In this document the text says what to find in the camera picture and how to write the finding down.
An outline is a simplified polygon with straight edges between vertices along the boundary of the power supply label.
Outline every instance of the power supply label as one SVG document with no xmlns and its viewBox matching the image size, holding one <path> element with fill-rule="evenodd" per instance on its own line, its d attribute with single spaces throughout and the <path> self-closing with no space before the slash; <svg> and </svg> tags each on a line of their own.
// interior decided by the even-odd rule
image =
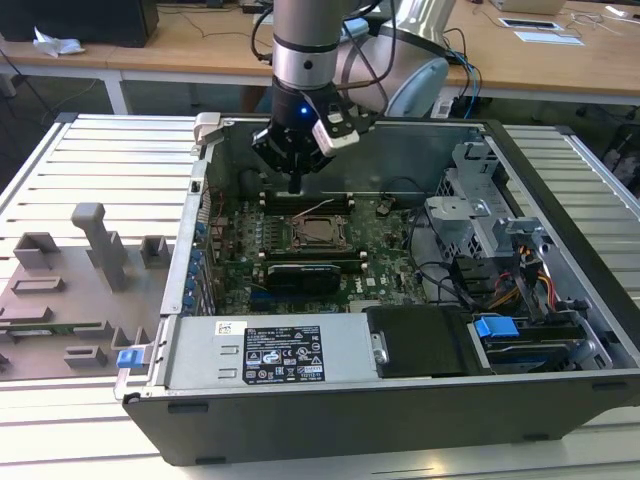
<svg viewBox="0 0 640 480">
<path fill-rule="evenodd" d="M 247 328 L 242 379 L 248 385 L 323 382 L 320 327 Z"/>
</svg>

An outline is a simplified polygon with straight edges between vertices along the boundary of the blue clip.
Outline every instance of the blue clip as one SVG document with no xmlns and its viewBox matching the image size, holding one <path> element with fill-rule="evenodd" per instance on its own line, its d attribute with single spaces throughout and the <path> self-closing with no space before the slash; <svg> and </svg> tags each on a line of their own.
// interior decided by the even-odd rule
<svg viewBox="0 0 640 480">
<path fill-rule="evenodd" d="M 520 332 L 511 317 L 480 317 L 473 322 L 480 338 L 519 337 Z"/>
<path fill-rule="evenodd" d="M 118 368 L 141 368 L 144 348 L 129 348 L 118 353 L 116 365 Z"/>
</svg>

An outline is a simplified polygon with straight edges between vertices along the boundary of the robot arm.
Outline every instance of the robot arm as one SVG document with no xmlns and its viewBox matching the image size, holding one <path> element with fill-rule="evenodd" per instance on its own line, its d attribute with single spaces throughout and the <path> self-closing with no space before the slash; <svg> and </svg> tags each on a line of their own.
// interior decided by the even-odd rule
<svg viewBox="0 0 640 480">
<path fill-rule="evenodd" d="M 396 2 L 395 21 L 378 37 L 358 39 L 378 78 L 393 58 L 380 82 L 383 96 L 353 44 L 340 45 L 345 16 L 380 0 L 274 1 L 272 116 L 253 148 L 271 168 L 290 175 L 290 193 L 300 192 L 302 175 L 320 171 L 357 143 L 377 118 L 373 112 L 421 116 L 444 84 L 442 31 L 455 0 L 392 0 L 392 7 Z"/>
</svg>

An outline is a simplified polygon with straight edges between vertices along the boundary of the motherboard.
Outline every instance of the motherboard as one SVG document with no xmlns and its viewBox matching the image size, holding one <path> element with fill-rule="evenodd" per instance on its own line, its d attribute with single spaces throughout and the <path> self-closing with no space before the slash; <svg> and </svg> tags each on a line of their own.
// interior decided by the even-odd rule
<svg viewBox="0 0 640 480">
<path fill-rule="evenodd" d="M 408 210 L 372 196 L 212 195 L 206 252 L 217 315 L 362 312 L 428 303 L 407 252 Z"/>
</svg>

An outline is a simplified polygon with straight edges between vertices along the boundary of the blue cable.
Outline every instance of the blue cable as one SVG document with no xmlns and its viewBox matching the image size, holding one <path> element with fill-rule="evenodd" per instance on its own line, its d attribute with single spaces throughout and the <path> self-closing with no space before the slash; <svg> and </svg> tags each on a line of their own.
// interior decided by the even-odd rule
<svg viewBox="0 0 640 480">
<path fill-rule="evenodd" d="M 464 118 L 467 119 L 471 116 L 471 110 L 473 110 L 473 105 L 476 103 L 476 98 L 478 96 L 478 81 L 476 76 L 476 69 L 469 66 L 469 71 L 473 76 L 473 96 L 471 97 L 471 103 L 469 104 L 469 109 L 467 113 L 465 113 Z"/>
<path fill-rule="evenodd" d="M 469 62 L 467 62 L 467 60 L 465 58 L 462 57 L 462 55 L 460 55 L 458 52 L 455 52 L 453 50 L 450 50 L 450 52 L 460 61 L 460 63 L 462 63 L 462 65 L 465 67 L 465 69 L 467 70 L 467 72 L 469 72 L 469 74 L 471 74 L 472 80 L 473 80 L 473 87 L 471 89 L 472 96 L 471 96 L 471 103 L 469 104 L 469 109 L 467 110 L 467 113 L 465 113 L 464 118 L 468 119 L 469 116 L 471 115 L 471 110 L 473 109 L 473 105 L 476 102 L 476 97 L 478 96 L 478 79 L 476 76 L 476 69 L 475 67 L 472 67 Z"/>
</svg>

